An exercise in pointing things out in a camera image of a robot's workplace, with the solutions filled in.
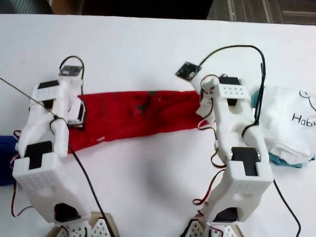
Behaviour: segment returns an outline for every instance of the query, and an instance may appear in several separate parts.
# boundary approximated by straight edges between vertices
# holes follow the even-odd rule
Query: white surface
[[[86,66],[85,93],[127,90],[191,90],[174,73],[185,61],[199,63],[210,51],[250,43],[266,57],[266,85],[314,92],[316,27],[115,17],[0,15],[0,77],[31,92],[35,83],[55,79],[59,63],[80,56]],[[210,73],[236,76],[251,90],[260,83],[260,56],[231,49],[205,63]],[[1,134],[25,125],[28,100],[0,84]],[[196,213],[193,198],[204,195],[215,169],[212,131],[180,131],[102,143],[78,152],[101,205],[120,235],[179,236]],[[65,168],[83,183],[87,205],[97,205],[74,158]],[[314,234],[316,162],[303,169],[276,167],[277,183],[302,223]],[[44,236],[47,224],[34,210],[10,216],[12,187],[0,188],[3,236]],[[16,208],[28,204],[21,191]],[[258,209],[241,225],[245,237],[295,236],[297,226],[273,186]]]

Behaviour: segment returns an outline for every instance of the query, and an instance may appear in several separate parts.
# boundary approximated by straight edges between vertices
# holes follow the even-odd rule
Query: red cloth
[[[85,130],[70,130],[77,151],[104,141],[195,128],[199,96],[195,91],[133,91],[89,94]]]

